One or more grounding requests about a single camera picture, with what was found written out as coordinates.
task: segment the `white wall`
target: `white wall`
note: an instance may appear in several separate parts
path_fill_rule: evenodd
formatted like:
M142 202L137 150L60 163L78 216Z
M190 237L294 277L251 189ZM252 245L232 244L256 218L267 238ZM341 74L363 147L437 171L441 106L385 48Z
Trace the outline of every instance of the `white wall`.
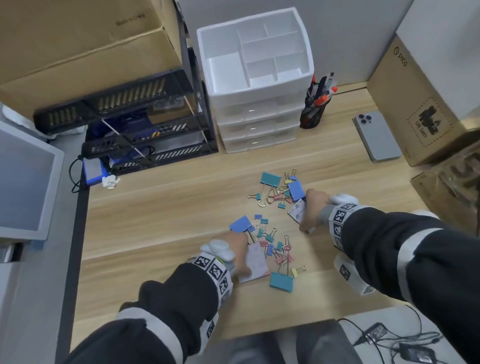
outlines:
M367 81L413 0L176 0L194 49L196 31L295 6L312 47L315 75L335 72L339 84Z
M480 1L416 0L397 34L452 112L480 117Z

